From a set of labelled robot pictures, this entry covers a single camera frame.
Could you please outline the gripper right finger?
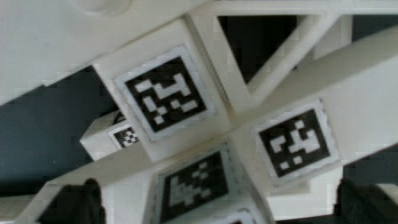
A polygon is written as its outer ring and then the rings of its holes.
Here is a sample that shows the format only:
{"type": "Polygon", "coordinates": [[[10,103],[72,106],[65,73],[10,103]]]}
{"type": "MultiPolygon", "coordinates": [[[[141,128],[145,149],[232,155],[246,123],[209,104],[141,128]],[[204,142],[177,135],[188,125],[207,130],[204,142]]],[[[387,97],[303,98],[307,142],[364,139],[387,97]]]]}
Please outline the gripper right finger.
{"type": "Polygon", "coordinates": [[[398,224],[398,185],[356,185],[342,179],[333,213],[344,224],[398,224]]]}

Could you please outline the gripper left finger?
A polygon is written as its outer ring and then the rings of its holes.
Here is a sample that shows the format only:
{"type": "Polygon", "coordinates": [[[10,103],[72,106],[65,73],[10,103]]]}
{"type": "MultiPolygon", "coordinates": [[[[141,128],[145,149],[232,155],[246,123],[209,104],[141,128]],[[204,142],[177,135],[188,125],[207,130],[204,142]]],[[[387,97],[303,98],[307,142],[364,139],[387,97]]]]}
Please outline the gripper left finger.
{"type": "Polygon", "coordinates": [[[42,211],[22,215],[15,224],[106,224],[97,181],[88,178],[79,185],[67,184],[42,211]]]}

